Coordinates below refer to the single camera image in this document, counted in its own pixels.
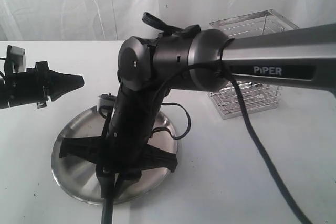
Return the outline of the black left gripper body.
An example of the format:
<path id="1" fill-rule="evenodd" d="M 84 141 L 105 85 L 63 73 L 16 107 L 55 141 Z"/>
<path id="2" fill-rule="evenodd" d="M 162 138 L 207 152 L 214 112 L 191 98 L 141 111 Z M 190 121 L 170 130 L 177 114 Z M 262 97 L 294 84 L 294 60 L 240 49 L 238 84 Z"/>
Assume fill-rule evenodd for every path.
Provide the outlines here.
<path id="1" fill-rule="evenodd" d="M 24 101 L 35 103 L 40 109 L 47 106 L 48 100 L 57 100 L 56 73 L 49 68 L 47 61 L 36 62 L 35 67 L 27 68 L 24 74 L 24 87 L 27 89 Z"/>

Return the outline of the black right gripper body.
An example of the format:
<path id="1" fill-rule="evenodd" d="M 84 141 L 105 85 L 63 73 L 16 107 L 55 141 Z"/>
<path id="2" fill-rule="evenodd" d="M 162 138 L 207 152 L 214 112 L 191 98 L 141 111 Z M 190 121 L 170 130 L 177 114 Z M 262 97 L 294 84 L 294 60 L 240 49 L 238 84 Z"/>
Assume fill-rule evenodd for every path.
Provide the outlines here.
<path id="1" fill-rule="evenodd" d="M 113 173 L 165 167 L 174 172 L 177 155 L 148 144 L 166 91 L 120 87 L 108 126 L 95 137 L 63 139 L 59 158 L 76 156 Z"/>

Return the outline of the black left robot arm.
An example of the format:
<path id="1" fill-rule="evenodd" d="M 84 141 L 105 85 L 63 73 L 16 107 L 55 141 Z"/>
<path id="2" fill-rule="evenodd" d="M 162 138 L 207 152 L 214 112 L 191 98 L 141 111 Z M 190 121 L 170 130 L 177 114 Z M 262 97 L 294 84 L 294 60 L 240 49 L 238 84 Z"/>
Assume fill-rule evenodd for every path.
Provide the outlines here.
<path id="1" fill-rule="evenodd" d="M 6 73 L 1 78 L 1 109 L 36 104 L 37 108 L 47 106 L 47 101 L 56 101 L 61 96 L 83 87 L 84 78 L 55 72 L 48 62 L 35 63 L 21 73 Z"/>

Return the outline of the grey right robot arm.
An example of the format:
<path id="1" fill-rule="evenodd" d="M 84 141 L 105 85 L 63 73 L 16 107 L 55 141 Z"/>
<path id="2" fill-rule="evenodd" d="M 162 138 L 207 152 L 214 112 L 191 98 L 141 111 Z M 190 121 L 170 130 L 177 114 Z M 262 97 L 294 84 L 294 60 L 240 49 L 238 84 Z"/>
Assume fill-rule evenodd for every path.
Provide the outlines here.
<path id="1" fill-rule="evenodd" d="M 144 170 L 175 171 L 176 155 L 148 143 L 164 131 L 154 123 L 172 89 L 214 92 L 242 80 L 335 93 L 335 24 L 239 39 L 198 25 L 153 26 L 158 38 L 131 37 L 119 50 L 120 86 L 102 134 L 60 145 L 60 158 L 95 164 L 104 199 L 137 182 Z"/>

